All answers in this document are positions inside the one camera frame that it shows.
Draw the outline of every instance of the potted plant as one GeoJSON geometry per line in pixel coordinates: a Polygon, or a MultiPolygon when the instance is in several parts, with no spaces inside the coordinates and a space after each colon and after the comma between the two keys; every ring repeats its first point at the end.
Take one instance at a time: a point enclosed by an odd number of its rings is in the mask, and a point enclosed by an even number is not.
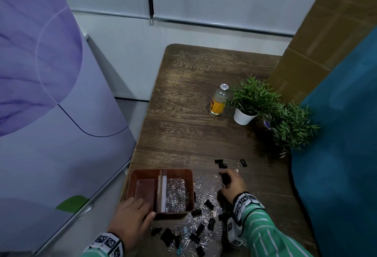
{"type": "Polygon", "coordinates": [[[240,88],[230,88],[233,98],[227,104],[234,106],[234,121],[246,125],[257,115],[265,115],[276,108],[280,95],[269,89],[269,84],[250,76],[241,82],[240,88]]]}
{"type": "Polygon", "coordinates": [[[281,157],[291,149],[302,151],[302,147],[318,133],[320,127],[313,124],[311,114],[308,106],[277,102],[275,110],[265,116],[271,124],[275,143],[282,148],[281,157]]]}

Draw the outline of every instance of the wooden table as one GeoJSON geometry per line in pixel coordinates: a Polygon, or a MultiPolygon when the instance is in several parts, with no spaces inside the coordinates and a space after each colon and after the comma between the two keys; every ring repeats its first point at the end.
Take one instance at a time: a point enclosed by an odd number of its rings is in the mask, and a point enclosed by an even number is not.
{"type": "MultiPolygon", "coordinates": [[[[249,74],[267,79],[279,59],[274,55],[169,45],[129,173],[141,168],[190,168],[194,177],[200,174],[210,179],[218,172],[214,159],[224,159],[230,168],[236,168],[239,160],[245,159],[248,166],[239,168],[239,173],[249,191],[263,203],[278,229],[318,256],[293,196],[286,160],[271,158],[256,138],[253,123],[236,124],[234,110],[226,109],[220,117],[209,113],[210,100],[220,84],[238,85],[249,74]]],[[[125,199],[129,177],[128,174],[121,199],[125,199]]],[[[209,183],[221,188],[220,181],[209,183]]],[[[164,245],[152,254],[149,250],[153,246],[148,243],[143,242],[136,256],[167,256],[164,245]]],[[[243,248],[241,255],[248,256],[246,247],[243,248]]]]}

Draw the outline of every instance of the hand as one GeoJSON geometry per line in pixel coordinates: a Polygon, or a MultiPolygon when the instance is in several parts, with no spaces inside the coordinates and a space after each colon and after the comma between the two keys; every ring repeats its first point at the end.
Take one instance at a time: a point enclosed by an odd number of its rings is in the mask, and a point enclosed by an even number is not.
{"type": "Polygon", "coordinates": [[[125,250],[130,250],[136,245],[156,216],[155,212],[151,212],[143,221],[149,209],[149,203],[144,203],[142,198],[138,200],[129,198],[121,202],[107,227],[107,232],[118,235],[120,240],[123,241],[125,250]]]}
{"type": "Polygon", "coordinates": [[[225,198],[233,204],[233,199],[236,195],[247,191],[246,184],[241,178],[241,176],[232,169],[222,169],[221,174],[228,174],[231,182],[226,187],[221,189],[221,193],[225,196],[225,198]]]}

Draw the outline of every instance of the yellow label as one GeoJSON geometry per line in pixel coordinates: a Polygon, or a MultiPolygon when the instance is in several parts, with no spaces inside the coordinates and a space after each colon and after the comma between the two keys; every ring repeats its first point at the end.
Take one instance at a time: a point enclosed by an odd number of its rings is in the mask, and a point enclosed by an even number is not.
{"type": "Polygon", "coordinates": [[[225,102],[219,103],[214,98],[212,99],[212,102],[211,102],[211,111],[212,112],[214,112],[216,114],[220,114],[224,110],[224,107],[225,107],[225,102]]]}

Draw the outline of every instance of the blue fabric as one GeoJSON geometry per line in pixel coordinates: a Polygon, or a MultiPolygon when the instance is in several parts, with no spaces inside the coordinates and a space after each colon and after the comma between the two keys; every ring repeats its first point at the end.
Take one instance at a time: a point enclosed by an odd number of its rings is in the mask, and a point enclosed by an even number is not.
{"type": "Polygon", "coordinates": [[[302,104],[322,129],[292,174],[322,257],[376,256],[377,28],[302,104]]]}

